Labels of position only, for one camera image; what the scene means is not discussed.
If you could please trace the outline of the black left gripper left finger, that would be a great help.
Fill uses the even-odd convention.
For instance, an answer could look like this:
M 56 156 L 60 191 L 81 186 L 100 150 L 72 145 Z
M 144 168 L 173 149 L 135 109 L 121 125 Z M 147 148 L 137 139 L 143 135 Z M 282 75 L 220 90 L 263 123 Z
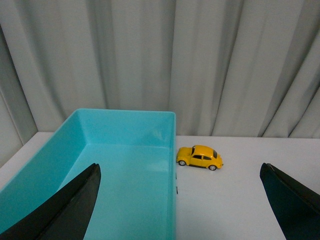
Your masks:
M 96 204 L 101 168 L 93 163 L 0 234 L 2 240 L 82 240 Z

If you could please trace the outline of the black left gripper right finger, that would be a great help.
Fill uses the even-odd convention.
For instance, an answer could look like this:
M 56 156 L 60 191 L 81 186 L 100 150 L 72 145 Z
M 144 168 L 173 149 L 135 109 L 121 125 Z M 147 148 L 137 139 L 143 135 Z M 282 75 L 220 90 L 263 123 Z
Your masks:
M 320 195 L 270 163 L 259 173 L 267 199 L 287 240 L 320 238 Z

